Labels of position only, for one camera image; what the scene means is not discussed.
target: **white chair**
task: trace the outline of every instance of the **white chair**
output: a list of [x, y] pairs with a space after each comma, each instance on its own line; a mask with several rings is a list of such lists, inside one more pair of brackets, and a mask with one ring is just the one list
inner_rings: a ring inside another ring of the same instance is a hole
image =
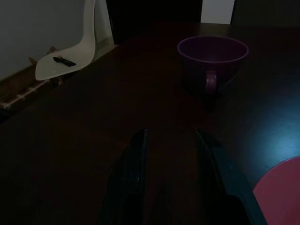
[[[72, 73], [86, 67], [93, 61], [96, 50], [94, 30], [95, 4], [96, 0], [85, 0], [81, 42], [74, 47], [46, 55], [37, 63], [36, 79], [38, 81]], [[76, 63], [76, 65], [67, 67], [64, 64], [55, 62], [53, 57], [59, 56]]]

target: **purple bucket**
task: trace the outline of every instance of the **purple bucket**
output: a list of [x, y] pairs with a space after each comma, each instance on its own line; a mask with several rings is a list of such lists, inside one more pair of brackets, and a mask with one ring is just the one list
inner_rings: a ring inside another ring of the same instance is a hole
[[182, 40], [184, 86], [195, 94], [214, 94], [229, 83], [249, 53], [243, 42], [219, 36], [198, 36]]

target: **white wall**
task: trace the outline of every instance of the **white wall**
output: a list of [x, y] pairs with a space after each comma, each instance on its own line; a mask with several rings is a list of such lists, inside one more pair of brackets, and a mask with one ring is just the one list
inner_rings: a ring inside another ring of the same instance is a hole
[[[40, 59], [51, 46], [80, 42], [84, 0], [0, 0], [0, 80]], [[106, 1], [97, 0], [97, 41], [111, 37]]]
[[234, 0], [203, 0], [202, 23], [230, 24]]

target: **wooden table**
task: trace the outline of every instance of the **wooden table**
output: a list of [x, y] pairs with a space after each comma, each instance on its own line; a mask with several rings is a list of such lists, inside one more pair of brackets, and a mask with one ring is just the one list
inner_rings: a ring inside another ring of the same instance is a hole
[[[204, 34], [250, 49], [214, 110], [180, 85], [176, 44]], [[157, 24], [2, 124], [1, 175], [43, 201], [41, 218], [95, 224], [113, 165], [148, 128], [145, 224], [199, 224], [194, 128], [215, 136], [252, 186], [299, 155], [299, 40], [293, 28]]]

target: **dark wooden table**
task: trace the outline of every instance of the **dark wooden table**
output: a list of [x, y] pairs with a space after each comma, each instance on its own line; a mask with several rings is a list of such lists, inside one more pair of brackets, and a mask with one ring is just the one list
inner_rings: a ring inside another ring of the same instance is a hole
[[[214, 110], [180, 85], [176, 44], [203, 34], [250, 49]], [[40, 220], [95, 224], [113, 165], [148, 128], [145, 224], [199, 224], [194, 128], [215, 136], [252, 186], [300, 154], [299, 40], [293, 28], [153, 26], [2, 124], [1, 176], [42, 200]]]

